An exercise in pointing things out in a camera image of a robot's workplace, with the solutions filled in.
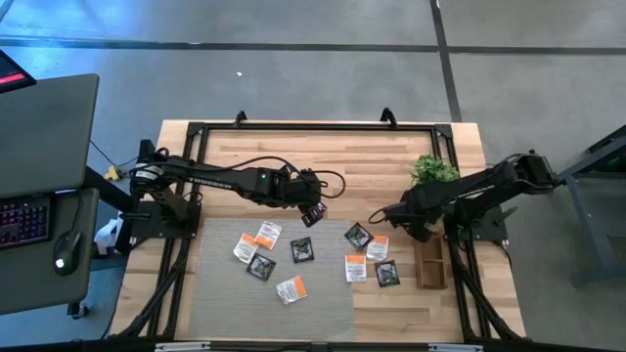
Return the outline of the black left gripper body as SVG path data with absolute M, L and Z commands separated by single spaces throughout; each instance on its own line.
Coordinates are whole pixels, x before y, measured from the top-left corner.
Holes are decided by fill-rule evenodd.
M 311 169 L 303 169 L 286 182 L 286 202 L 299 209 L 310 209 L 321 201 L 321 181 Z

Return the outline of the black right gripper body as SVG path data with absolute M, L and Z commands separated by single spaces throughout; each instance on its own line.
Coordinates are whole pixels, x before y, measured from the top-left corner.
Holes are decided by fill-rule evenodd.
M 425 191 L 406 191 L 400 201 L 389 207 L 389 222 L 394 228 L 400 226 L 418 242 L 428 242 L 431 230 L 425 225 L 434 224 L 441 216 L 439 203 L 427 199 Z

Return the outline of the black blackcurrant tea packet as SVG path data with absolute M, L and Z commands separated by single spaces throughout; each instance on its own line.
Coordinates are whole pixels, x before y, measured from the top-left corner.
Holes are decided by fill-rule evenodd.
M 321 202 L 317 202 L 315 204 L 302 204 L 298 207 L 298 209 L 302 214 L 301 220 L 307 228 L 314 226 L 321 219 L 323 219 L 327 211 L 327 207 Z
M 344 237 L 358 250 L 363 250 L 374 239 L 360 223 L 355 223 L 349 228 Z
M 295 263 L 312 261 L 315 256 L 311 239 L 302 238 L 291 241 L 291 254 Z
M 255 253 L 246 267 L 246 271 L 262 281 L 268 281 L 271 277 L 276 262 L 264 255 Z
M 378 284 L 380 287 L 398 286 L 400 278 L 394 260 L 375 264 Z

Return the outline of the white orange tea packet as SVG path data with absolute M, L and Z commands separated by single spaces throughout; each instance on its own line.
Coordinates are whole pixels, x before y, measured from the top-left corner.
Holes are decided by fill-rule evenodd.
M 294 303 L 307 296 L 304 280 L 300 276 L 277 284 L 276 291 L 285 304 Z
M 262 245 L 269 250 L 272 250 L 281 232 L 281 226 L 268 221 L 264 221 L 259 227 L 257 234 L 254 237 L 254 241 L 257 244 Z
M 249 264 L 258 247 L 259 244 L 255 241 L 253 236 L 242 233 L 238 243 L 233 249 L 233 254 L 240 261 Z
M 382 261 L 387 257 L 388 247 L 388 236 L 374 236 L 374 238 L 368 243 L 366 256 L 370 260 Z
M 363 254 L 344 257 L 345 278 L 348 283 L 364 283 L 367 280 L 367 258 Z

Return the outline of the wooden compartment tea box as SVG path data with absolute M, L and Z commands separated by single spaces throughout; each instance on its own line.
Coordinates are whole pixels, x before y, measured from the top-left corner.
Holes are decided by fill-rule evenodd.
M 414 242 L 417 285 L 423 289 L 445 289 L 446 261 L 444 240 L 432 236 L 427 242 Z

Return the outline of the green potted plant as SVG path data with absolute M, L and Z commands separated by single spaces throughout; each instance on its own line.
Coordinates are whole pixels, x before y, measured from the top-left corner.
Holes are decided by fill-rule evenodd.
M 432 182 L 451 182 L 461 178 L 459 171 L 442 159 L 431 154 L 421 155 L 411 171 L 412 185 L 424 185 Z

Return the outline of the grey woven placemat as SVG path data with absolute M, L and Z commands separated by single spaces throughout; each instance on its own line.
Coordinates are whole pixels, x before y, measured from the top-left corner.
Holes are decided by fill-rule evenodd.
M 350 341 L 354 337 L 352 286 L 346 281 L 344 257 L 350 245 L 347 221 L 323 220 L 311 228 L 298 220 L 280 222 L 282 232 L 272 250 L 256 253 L 276 262 L 268 281 L 246 271 L 233 249 L 242 233 L 255 234 L 259 219 L 205 222 L 189 335 L 252 339 Z M 295 263 L 291 241 L 310 238 L 315 258 Z M 285 304 L 276 285 L 293 277 L 304 280 L 307 296 Z

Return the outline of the dark metal side table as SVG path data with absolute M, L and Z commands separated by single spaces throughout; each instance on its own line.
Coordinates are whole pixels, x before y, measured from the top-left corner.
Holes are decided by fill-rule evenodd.
M 567 187 L 593 257 L 590 269 L 575 274 L 574 286 L 626 278 L 611 241 L 626 241 L 626 124 L 589 147 L 557 176 Z

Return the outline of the black desk leg bar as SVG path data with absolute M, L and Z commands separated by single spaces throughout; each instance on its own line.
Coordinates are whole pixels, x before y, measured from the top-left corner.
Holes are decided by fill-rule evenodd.
M 96 189 L 99 191 L 100 200 L 121 212 L 130 212 L 135 208 L 133 198 L 119 189 L 104 176 L 94 171 L 89 166 L 85 167 L 82 189 Z

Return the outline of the white plastic object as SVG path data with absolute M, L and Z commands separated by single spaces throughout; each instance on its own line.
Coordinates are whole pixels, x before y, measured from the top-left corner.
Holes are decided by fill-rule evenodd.
M 96 232 L 94 243 L 98 257 L 107 257 L 109 249 L 115 247 L 121 226 L 122 220 L 120 218 L 111 219 L 107 225 Z

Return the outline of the black computer mouse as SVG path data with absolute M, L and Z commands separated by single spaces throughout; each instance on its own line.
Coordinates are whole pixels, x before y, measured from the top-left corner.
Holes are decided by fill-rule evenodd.
M 78 231 L 68 231 L 59 236 L 53 249 L 54 271 L 59 276 L 72 274 L 79 262 L 79 245 L 82 234 Z

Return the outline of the backlit black keyboard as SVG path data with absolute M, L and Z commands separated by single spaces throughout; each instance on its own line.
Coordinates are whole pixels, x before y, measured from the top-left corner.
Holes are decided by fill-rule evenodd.
M 0 250 L 48 241 L 50 212 L 46 195 L 0 200 Z

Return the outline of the grey keyboard desk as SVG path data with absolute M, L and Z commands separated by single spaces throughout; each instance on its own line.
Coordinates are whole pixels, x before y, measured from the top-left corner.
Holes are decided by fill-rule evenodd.
M 0 250 L 0 315 L 80 302 L 86 297 L 99 192 L 88 189 L 51 195 L 50 235 L 46 242 Z M 54 271 L 53 249 L 68 231 L 82 234 L 79 262 L 67 276 Z

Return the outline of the dark computer monitor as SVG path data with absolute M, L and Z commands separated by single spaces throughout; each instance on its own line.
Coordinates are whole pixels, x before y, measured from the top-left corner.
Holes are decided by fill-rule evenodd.
M 37 84 L 36 79 L 0 50 L 0 94 Z

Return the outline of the black metal table frame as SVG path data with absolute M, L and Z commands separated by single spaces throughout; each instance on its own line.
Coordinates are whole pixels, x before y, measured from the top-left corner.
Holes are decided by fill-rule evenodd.
M 442 155 L 449 157 L 443 132 L 449 127 L 454 154 L 462 176 L 486 167 L 476 123 L 401 122 L 392 128 L 386 122 L 357 121 L 244 121 L 240 128 L 227 120 L 165 120 L 156 143 L 170 154 L 182 155 L 187 132 L 191 156 L 215 164 L 234 164 L 263 155 L 277 155 L 298 167 L 330 169 L 347 181 L 345 193 L 325 200 L 327 217 L 364 222 L 377 209 L 396 202 L 410 186 L 409 169 L 421 154 L 432 151 L 429 131 L 411 127 L 432 127 L 439 133 Z M 276 210 L 243 200 L 234 193 L 201 188 L 201 216 L 209 218 L 298 218 L 297 210 Z M 462 342 L 452 269 L 447 265 L 446 289 L 417 287 L 415 249 L 432 245 L 414 244 L 400 228 L 373 225 L 377 235 L 390 236 L 391 257 L 400 269 L 402 285 L 380 288 L 374 274 L 368 282 L 353 289 L 353 339 L 356 342 Z M 193 299 L 197 287 L 202 235 L 191 241 L 182 298 L 176 323 L 176 339 L 196 339 L 191 332 Z M 154 293 L 165 240 L 150 239 L 130 252 L 115 314 L 112 333 L 130 326 Z M 482 288 L 496 311 L 514 332 L 525 335 L 519 303 L 508 259 L 495 244 L 474 245 Z

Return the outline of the white metal bracket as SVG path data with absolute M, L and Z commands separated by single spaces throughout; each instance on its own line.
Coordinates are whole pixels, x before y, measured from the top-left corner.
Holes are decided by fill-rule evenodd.
M 155 352 L 204 352 L 211 344 L 204 341 L 164 342 L 155 346 Z
M 428 352 L 484 352 L 484 349 L 481 345 L 431 343 Z

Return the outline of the black upright post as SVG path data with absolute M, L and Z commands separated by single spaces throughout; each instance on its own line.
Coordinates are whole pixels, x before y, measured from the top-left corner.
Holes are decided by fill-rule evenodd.
M 156 153 L 156 147 L 149 139 L 140 141 L 138 157 L 135 166 L 143 166 L 154 161 L 154 154 Z

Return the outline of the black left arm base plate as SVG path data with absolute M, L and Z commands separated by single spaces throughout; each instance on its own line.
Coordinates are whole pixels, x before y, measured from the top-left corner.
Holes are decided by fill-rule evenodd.
M 178 220 L 155 201 L 141 201 L 134 213 L 123 213 L 123 218 L 131 222 L 131 236 L 137 239 L 193 239 L 198 232 L 201 205 L 187 204 L 185 215 L 185 219 Z

